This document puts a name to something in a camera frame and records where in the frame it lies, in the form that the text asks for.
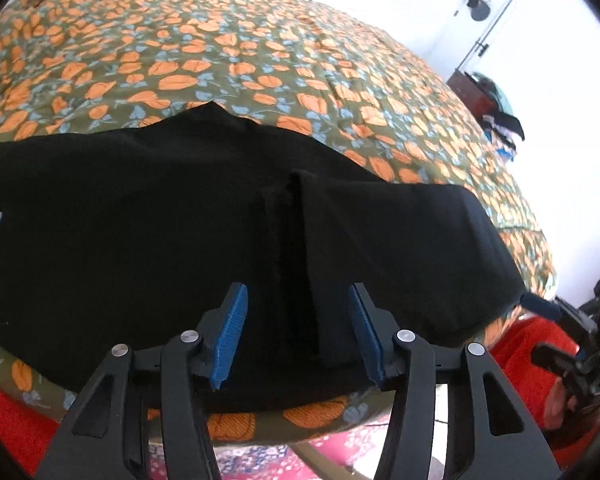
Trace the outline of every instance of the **floral bedsheet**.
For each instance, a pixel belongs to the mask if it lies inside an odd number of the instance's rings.
[[[16,0],[0,14],[0,142],[146,126],[211,100],[312,136],[387,181],[465,186],[527,286],[555,285],[536,219],[478,124],[378,28],[310,0]],[[518,312],[476,339],[495,342]],[[0,387],[56,420],[75,399],[1,347]],[[390,402],[370,390],[215,414],[209,429],[216,442],[292,442],[353,427]]]

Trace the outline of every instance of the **black garment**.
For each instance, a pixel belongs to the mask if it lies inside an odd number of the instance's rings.
[[[148,348],[195,328],[231,282],[250,300],[223,387],[233,400],[216,406],[226,412],[368,384],[343,310],[353,282],[446,345],[523,291],[462,187],[385,183],[215,104],[140,129],[0,144],[0,211],[0,345],[74,391],[116,343]]]

